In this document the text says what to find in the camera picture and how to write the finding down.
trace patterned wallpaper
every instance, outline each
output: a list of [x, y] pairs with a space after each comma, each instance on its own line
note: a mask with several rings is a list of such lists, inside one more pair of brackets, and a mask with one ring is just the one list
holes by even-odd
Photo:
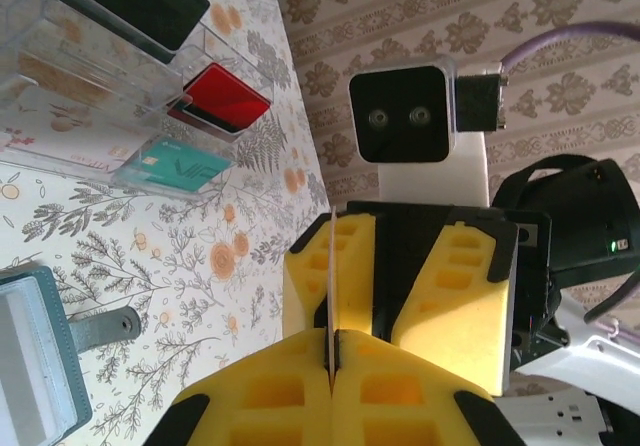
[[[349, 77], [378, 62], [443, 53], [466, 65], [500, 59], [551, 28], [640, 20], [640, 0], [279, 0], [327, 193], [334, 204], [377, 196], [375, 166], [356, 152]], [[640, 46], [576, 38], [518, 64], [505, 91], [507, 129], [487, 137], [490, 189], [551, 154], [612, 157], [640, 196]], [[574, 289], [593, 306], [620, 279]], [[640, 329], [640, 298], [617, 311]], [[518, 394], [553, 389], [525, 382]]]

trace black foam edge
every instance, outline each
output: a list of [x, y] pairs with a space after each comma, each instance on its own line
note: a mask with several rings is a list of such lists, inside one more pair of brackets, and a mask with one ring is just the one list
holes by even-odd
[[390, 341], [389, 288], [387, 283], [388, 213], [371, 211], [367, 201], [349, 201], [347, 211], [351, 214], [370, 214], [375, 218], [375, 244], [373, 259], [373, 305], [371, 311], [371, 335]]
[[329, 328], [325, 328], [324, 333], [324, 369], [329, 374], [329, 341], [333, 341], [333, 351], [335, 354], [334, 357], [334, 366], [336, 373], [340, 369], [342, 363], [340, 360], [340, 330], [336, 331], [335, 334], [332, 334], [329, 331]]
[[313, 315], [314, 328], [326, 328], [327, 326], [329, 326], [328, 307], [327, 296], [325, 296]]
[[453, 395], [479, 446], [526, 446], [498, 406], [470, 391]]
[[511, 277], [513, 257], [518, 248], [518, 226], [507, 221], [501, 210], [487, 208], [478, 209], [472, 214], [470, 208], [454, 208], [446, 224], [453, 225], [459, 221], [467, 226], [479, 229], [496, 240], [496, 247], [491, 258], [487, 281], [500, 283]]
[[195, 394], [173, 404], [143, 446], [188, 446], [209, 402], [206, 394]]

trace teal card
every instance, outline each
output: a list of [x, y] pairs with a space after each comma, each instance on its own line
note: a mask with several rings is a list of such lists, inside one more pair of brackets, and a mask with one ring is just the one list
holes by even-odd
[[230, 166], [228, 159], [171, 138], [161, 138], [122, 169], [129, 170], [123, 171], [127, 177], [196, 192]]

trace black connector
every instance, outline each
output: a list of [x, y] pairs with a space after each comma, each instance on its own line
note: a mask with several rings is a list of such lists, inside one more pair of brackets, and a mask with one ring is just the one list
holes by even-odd
[[607, 431], [600, 433], [603, 446], [635, 446], [640, 435], [640, 416], [613, 404], [605, 399], [597, 398], [602, 415], [607, 423]]
[[551, 319], [535, 334], [526, 350], [511, 348], [510, 370], [515, 371], [525, 364], [564, 348], [567, 344], [569, 344], [569, 335], [558, 327], [555, 319]]
[[504, 128], [500, 74], [459, 76], [456, 79], [456, 130], [494, 132]]
[[504, 209], [518, 225], [518, 267], [512, 346], [527, 351], [536, 333], [560, 305], [560, 291], [549, 276], [551, 218], [538, 211]]

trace floral tablecloth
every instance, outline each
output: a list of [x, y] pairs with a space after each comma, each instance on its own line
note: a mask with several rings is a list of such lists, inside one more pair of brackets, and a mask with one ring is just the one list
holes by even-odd
[[135, 342], [81, 356], [92, 421], [64, 446], [139, 445], [185, 387], [280, 339], [282, 254], [327, 209], [277, 0], [205, 21], [276, 84], [263, 140], [184, 202], [0, 166], [0, 271], [53, 269], [72, 318], [131, 305]]

